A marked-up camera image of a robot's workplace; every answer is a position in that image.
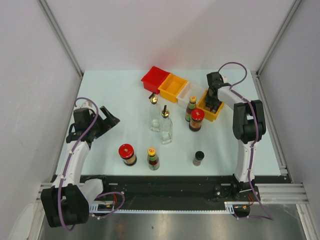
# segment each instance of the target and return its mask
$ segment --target glass jar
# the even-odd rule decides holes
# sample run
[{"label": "glass jar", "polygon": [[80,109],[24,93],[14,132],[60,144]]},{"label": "glass jar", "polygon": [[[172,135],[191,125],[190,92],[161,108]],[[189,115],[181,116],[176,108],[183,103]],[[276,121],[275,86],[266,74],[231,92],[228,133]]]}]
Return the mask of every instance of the glass jar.
[{"label": "glass jar", "polygon": [[160,132],[160,119],[161,119],[161,106],[158,103],[158,97],[156,93],[153,92],[149,97],[149,121],[150,128],[153,132]]},{"label": "glass jar", "polygon": [[148,149],[147,161],[151,170],[157,170],[160,167],[159,157],[156,154],[156,150],[153,147]]},{"label": "glass jar", "polygon": [[169,117],[170,112],[167,109],[167,105],[164,105],[163,111],[161,111],[161,123],[160,123],[160,137],[162,144],[169,144],[172,142],[172,121]]},{"label": "glass jar", "polygon": [[189,100],[189,103],[188,103],[188,106],[186,107],[186,110],[185,110],[185,120],[187,122],[190,122],[191,120],[191,112],[193,109],[195,109],[197,107],[197,97],[196,96],[191,96],[190,97],[190,100]]},{"label": "glass jar", "polygon": [[134,148],[130,144],[123,144],[119,147],[119,155],[123,159],[124,164],[133,166],[137,162]]},{"label": "glass jar", "polygon": [[202,109],[196,108],[191,112],[191,120],[189,123],[189,129],[197,132],[201,129],[202,120],[205,117],[205,112]]},{"label": "glass jar", "polygon": [[202,159],[204,159],[204,157],[205,157],[205,154],[202,151],[197,151],[192,161],[193,165],[200,166]]}]

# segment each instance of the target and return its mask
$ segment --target white table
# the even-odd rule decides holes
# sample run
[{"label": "white table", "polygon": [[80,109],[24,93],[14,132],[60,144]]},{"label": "white table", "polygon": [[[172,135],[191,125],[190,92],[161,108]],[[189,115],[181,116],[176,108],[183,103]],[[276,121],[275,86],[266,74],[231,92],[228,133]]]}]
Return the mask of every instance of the white table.
[{"label": "white table", "polygon": [[[206,74],[214,70],[167,70],[181,78],[208,88]],[[238,142],[232,130],[233,111],[228,107],[219,113],[217,120],[203,120],[198,132],[189,130],[185,121],[185,109],[177,103],[159,96],[159,104],[168,106],[173,122],[172,143],[162,145],[160,135],[149,128],[149,91],[143,88],[141,78],[145,70],[86,71],[78,97],[93,100],[98,107],[104,105],[120,119],[114,128],[94,140],[84,162],[83,175],[125,176],[222,176],[232,175],[237,164]],[[222,70],[229,83],[239,81],[243,70]],[[234,89],[243,96],[255,100],[258,95],[250,72],[246,80]],[[122,144],[133,146],[137,156],[134,166],[127,166],[118,154]],[[156,149],[160,168],[152,171],[147,163],[147,150]],[[200,166],[192,164],[196,151],[204,152]],[[63,145],[56,173],[59,173],[66,155]],[[268,130],[262,137],[256,152],[254,173],[257,176],[279,176],[280,170]]]}]

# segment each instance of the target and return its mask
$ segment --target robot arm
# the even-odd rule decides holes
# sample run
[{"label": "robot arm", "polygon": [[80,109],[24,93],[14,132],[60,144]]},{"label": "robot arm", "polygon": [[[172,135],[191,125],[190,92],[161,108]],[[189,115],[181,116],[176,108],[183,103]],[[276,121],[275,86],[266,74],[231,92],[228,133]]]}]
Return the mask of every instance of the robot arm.
[{"label": "robot arm", "polygon": [[88,180],[81,189],[79,188],[82,168],[92,142],[120,122],[104,106],[100,110],[104,113],[106,119],[103,120],[98,115],[94,125],[82,137],[72,152],[76,142],[92,124],[96,116],[95,110],[88,101],[73,110],[74,123],[70,126],[66,137],[67,153],[63,166],[52,187],[44,189],[41,193],[45,215],[52,228],[62,225],[58,212],[58,189],[62,178],[64,180],[61,188],[61,210],[65,225],[86,223],[89,218],[89,206],[97,195],[103,191],[103,184],[100,179]]},{"label": "robot arm", "polygon": [[[250,154],[252,143],[256,138],[256,128],[253,119],[248,119],[251,115],[251,109],[246,101],[234,94],[230,90],[230,84],[223,81],[219,72],[212,72],[207,74],[209,89],[205,97],[206,105],[211,109],[218,109],[219,104],[224,102],[229,108],[233,110],[233,134],[238,139],[238,159],[234,172],[234,177],[238,185],[238,191],[246,191],[250,189],[248,184],[248,169],[250,168]],[[260,100],[253,100],[250,102],[253,106],[255,116],[258,123],[258,142],[262,135],[266,133],[266,122],[264,116],[263,104]],[[255,154],[258,146],[256,142],[253,146],[253,160],[250,171],[250,179],[253,181],[255,175],[253,166],[255,163]]]}]

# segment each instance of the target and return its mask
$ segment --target yellow bottle cap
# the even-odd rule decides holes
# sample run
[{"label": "yellow bottle cap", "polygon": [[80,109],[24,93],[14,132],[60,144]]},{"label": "yellow bottle cap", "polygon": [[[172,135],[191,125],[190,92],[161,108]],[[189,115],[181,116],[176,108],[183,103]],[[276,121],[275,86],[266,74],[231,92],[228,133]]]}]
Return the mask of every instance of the yellow bottle cap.
[{"label": "yellow bottle cap", "polygon": [[190,102],[195,103],[197,101],[196,96],[190,96]]},{"label": "yellow bottle cap", "polygon": [[153,157],[154,155],[156,155],[156,149],[154,149],[153,147],[150,147],[150,148],[148,149],[148,155],[149,155],[150,157]]}]

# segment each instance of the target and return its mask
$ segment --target plastic bin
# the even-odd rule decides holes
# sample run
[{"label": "plastic bin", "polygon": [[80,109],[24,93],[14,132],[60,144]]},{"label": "plastic bin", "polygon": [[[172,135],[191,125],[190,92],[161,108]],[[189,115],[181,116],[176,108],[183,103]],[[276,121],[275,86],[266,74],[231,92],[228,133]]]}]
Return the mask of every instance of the plastic bin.
[{"label": "plastic bin", "polygon": [[198,86],[192,82],[187,82],[181,92],[178,94],[178,105],[184,109],[187,108],[190,96],[196,96],[196,101],[198,102],[206,91],[205,88]]},{"label": "plastic bin", "polygon": [[149,90],[150,92],[155,92],[159,94],[159,86],[163,81],[168,77],[170,72],[164,71],[156,66],[153,66],[146,75],[141,79],[143,82],[144,89]]},{"label": "plastic bin", "polygon": [[205,109],[205,106],[206,106],[206,104],[205,104],[205,97],[206,97],[207,91],[208,91],[208,90],[205,91],[205,93],[203,94],[203,96],[202,96],[202,98],[200,99],[200,101],[196,104],[196,107],[197,107],[198,109],[202,109],[202,110],[204,111],[204,118],[205,118],[205,119],[213,122],[214,120],[217,119],[218,114],[219,114],[219,112],[221,111],[221,109],[224,107],[225,103],[222,102],[222,104],[220,105],[220,107],[218,108],[218,111],[216,111],[216,113],[213,113],[213,112],[211,112],[211,111],[206,110],[206,109]]},{"label": "plastic bin", "polygon": [[170,73],[158,88],[160,90],[160,96],[170,102],[176,103],[178,101],[178,94],[187,82],[187,80]]}]

